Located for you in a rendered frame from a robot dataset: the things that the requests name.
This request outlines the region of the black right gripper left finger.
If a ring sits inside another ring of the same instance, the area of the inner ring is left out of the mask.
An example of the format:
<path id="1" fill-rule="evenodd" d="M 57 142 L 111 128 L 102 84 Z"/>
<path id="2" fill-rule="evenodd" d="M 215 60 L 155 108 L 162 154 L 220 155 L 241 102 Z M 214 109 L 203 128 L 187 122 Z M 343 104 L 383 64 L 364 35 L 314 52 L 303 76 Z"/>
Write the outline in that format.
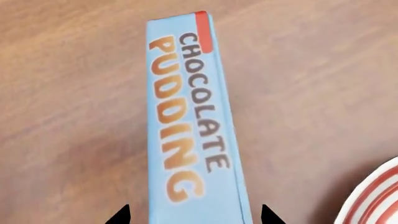
<path id="1" fill-rule="evenodd" d="M 114 214 L 105 224 L 130 224 L 130 206 L 126 204 L 116 214 Z"/>

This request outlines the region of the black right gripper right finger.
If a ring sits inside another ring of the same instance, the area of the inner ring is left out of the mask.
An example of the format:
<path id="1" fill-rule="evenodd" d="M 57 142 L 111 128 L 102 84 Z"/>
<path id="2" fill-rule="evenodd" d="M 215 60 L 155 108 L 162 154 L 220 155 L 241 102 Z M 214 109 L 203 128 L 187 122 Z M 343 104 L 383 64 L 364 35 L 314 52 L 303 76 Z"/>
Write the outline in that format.
<path id="1" fill-rule="evenodd" d="M 262 224 L 286 224 L 275 212 L 273 212 L 267 205 L 262 205 L 261 211 Z"/>

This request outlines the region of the light blue chocolate pudding box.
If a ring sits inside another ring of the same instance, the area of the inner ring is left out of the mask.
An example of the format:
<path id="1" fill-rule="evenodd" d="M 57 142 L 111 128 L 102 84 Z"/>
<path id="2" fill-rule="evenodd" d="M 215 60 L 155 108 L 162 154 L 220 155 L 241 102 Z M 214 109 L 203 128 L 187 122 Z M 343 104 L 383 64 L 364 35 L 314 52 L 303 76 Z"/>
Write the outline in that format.
<path id="1" fill-rule="evenodd" d="M 253 224 L 212 16 L 147 22 L 149 224 Z"/>

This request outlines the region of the white plate with red stripes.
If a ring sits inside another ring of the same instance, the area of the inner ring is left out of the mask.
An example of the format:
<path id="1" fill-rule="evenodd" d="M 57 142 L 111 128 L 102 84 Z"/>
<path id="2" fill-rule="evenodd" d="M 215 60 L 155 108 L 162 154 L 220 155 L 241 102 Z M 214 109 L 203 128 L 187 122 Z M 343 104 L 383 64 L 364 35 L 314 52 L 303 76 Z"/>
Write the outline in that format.
<path id="1" fill-rule="evenodd" d="M 398 156 L 354 188 L 333 224 L 398 224 Z"/>

